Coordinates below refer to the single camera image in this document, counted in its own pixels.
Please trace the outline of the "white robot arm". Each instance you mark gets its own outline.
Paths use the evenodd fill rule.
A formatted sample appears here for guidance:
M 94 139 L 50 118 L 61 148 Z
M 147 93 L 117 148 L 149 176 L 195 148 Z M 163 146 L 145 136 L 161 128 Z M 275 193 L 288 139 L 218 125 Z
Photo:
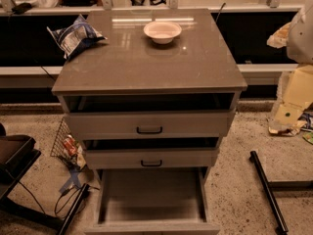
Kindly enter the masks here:
M 313 0 L 307 0 L 290 23 L 267 40 L 274 48 L 287 48 L 289 59 L 297 63 L 274 116 L 276 125 L 295 126 L 313 104 Z

